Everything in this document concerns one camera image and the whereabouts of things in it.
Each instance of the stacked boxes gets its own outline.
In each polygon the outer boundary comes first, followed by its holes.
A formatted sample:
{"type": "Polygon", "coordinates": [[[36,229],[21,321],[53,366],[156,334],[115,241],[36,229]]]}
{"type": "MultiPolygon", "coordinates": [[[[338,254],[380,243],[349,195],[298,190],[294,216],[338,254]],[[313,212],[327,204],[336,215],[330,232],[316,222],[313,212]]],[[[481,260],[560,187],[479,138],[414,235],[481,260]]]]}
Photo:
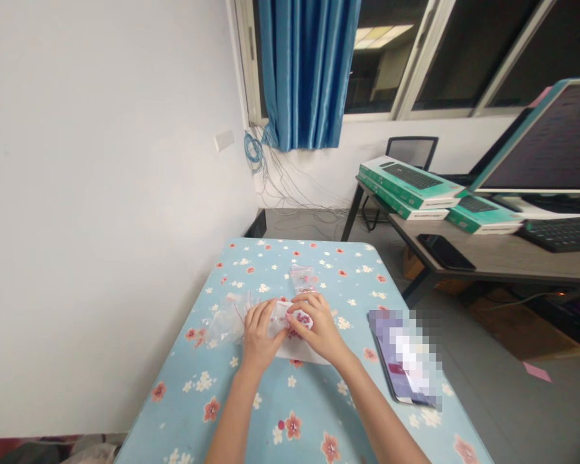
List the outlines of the stacked boxes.
{"type": "Polygon", "coordinates": [[[407,220],[441,220],[464,187],[390,157],[361,164],[359,179],[407,220]]]}
{"type": "Polygon", "coordinates": [[[407,220],[447,219],[478,235],[510,234],[522,218],[464,187],[390,157],[361,164],[359,179],[407,220]]]}

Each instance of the blue curtain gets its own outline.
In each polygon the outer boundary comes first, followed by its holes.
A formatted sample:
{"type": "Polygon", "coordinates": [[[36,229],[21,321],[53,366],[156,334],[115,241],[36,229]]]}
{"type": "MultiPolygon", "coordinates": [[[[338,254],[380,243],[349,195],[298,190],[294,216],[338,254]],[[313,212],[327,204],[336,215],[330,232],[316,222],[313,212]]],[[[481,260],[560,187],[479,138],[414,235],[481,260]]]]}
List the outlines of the blue curtain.
{"type": "Polygon", "coordinates": [[[337,147],[361,0],[260,0],[264,141],[337,147]]]}

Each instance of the floral tablecloth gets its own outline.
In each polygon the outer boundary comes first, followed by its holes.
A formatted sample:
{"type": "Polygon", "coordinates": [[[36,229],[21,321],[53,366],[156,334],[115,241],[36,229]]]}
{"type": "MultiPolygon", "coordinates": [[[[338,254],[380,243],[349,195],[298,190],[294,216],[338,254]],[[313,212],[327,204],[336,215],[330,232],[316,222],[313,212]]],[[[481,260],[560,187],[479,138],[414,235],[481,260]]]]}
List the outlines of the floral tablecloth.
{"type": "MultiPolygon", "coordinates": [[[[230,240],[198,297],[117,458],[118,464],[204,461],[242,347],[202,336],[202,320],[228,293],[261,300],[294,296],[293,264],[313,266],[347,345],[433,463],[490,463],[442,373],[442,412],[403,405],[389,393],[369,329],[371,309],[395,309],[412,324],[400,292],[369,244],[230,240]]],[[[330,365],[275,358],[249,425],[247,463],[376,463],[346,384],[330,365]]]]}

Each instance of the wall socket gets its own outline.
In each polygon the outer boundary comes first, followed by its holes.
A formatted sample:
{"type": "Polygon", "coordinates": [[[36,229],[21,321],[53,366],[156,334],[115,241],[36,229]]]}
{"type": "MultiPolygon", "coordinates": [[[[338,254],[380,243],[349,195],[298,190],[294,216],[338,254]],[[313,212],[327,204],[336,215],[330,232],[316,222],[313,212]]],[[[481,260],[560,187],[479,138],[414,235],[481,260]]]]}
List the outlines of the wall socket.
{"type": "Polygon", "coordinates": [[[215,135],[215,147],[217,151],[222,151],[234,143],[234,133],[229,130],[215,135]]]}

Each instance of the table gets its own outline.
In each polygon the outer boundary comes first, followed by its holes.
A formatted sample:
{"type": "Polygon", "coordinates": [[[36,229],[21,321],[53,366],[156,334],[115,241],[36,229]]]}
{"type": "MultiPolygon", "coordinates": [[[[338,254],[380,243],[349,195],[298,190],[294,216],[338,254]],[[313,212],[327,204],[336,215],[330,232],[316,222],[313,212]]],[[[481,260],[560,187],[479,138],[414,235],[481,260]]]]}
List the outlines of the table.
{"type": "Polygon", "coordinates": [[[357,177],[353,204],[346,222],[342,242],[348,240],[363,192],[368,194],[393,228],[417,254],[423,271],[403,292],[409,307],[444,278],[517,282],[520,284],[563,285],[580,288],[580,252],[551,253],[516,235],[473,235],[464,232],[447,220],[407,221],[383,202],[357,177]],[[474,272],[445,269],[418,242],[419,234],[445,237],[462,255],[472,262],[474,272]]]}
{"type": "MultiPolygon", "coordinates": [[[[462,454],[467,463],[492,462],[442,372],[434,380],[443,393],[442,412],[391,399],[367,312],[395,309],[405,324],[414,321],[375,248],[365,243],[234,238],[225,245],[180,330],[117,463],[204,461],[242,347],[199,342],[197,330],[203,318],[220,310],[220,301],[229,292],[252,290],[262,300],[294,296],[288,275],[294,262],[314,266],[319,290],[337,311],[335,320],[345,342],[432,462],[462,464],[462,454]]],[[[376,463],[337,371],[330,365],[275,358],[253,402],[246,463],[325,463],[326,437],[337,443],[340,453],[338,461],[329,463],[376,463]],[[298,436],[288,436],[287,421],[300,426],[298,436]]]]}

